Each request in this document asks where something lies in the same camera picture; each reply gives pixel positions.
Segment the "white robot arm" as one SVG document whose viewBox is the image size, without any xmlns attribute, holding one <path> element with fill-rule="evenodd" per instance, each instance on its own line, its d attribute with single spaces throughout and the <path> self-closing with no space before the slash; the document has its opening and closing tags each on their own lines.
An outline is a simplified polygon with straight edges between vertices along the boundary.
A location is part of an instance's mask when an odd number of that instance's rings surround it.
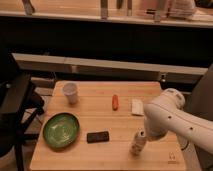
<svg viewBox="0 0 213 171">
<path fill-rule="evenodd" d="M 144 104 L 144 128 L 147 139 L 156 141 L 168 131 L 174 132 L 213 154 L 213 122 L 182 110 L 183 94 L 168 88 Z"/>
</svg>

